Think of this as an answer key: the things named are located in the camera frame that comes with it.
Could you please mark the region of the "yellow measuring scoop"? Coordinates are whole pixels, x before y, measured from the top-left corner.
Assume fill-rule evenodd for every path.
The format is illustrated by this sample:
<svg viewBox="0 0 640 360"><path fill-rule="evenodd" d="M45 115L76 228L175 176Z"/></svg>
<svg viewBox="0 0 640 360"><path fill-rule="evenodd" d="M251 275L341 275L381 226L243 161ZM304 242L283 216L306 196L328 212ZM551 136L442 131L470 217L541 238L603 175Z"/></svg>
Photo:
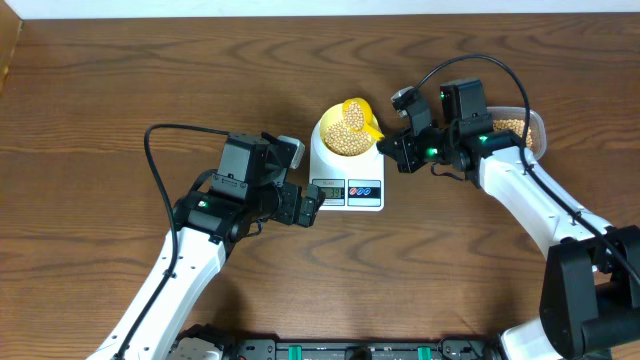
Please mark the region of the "yellow measuring scoop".
<svg viewBox="0 0 640 360"><path fill-rule="evenodd" d="M373 112L369 103L362 98L347 99L342 104L343 120L354 132L368 134L374 141L380 141L384 135L373 123Z"/></svg>

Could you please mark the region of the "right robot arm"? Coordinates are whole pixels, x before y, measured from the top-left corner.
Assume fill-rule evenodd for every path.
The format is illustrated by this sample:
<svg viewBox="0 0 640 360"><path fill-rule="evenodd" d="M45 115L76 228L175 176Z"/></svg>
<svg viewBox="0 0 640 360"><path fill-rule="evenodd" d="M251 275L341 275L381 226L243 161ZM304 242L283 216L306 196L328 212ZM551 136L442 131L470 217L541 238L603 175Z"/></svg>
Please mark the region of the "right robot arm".
<svg viewBox="0 0 640 360"><path fill-rule="evenodd" d="M504 331L504 359L582 359L639 338L639 228L615 227L583 208L537 164L523 137L496 131L482 83L440 87L439 128L419 90L391 99L410 124L378 144L402 173L450 165L501 203L546 259L539 315Z"/></svg>

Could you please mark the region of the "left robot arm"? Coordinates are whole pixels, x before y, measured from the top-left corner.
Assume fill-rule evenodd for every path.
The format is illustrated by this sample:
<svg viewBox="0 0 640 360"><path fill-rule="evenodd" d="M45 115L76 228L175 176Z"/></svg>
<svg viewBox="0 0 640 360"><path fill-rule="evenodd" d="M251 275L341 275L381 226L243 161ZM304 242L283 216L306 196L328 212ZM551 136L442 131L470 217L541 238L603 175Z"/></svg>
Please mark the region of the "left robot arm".
<svg viewBox="0 0 640 360"><path fill-rule="evenodd" d="M170 229L150 274L95 359L165 359L196 300L251 227L272 220L310 227L325 195L287 182L303 143L231 133L220 165L168 206Z"/></svg>

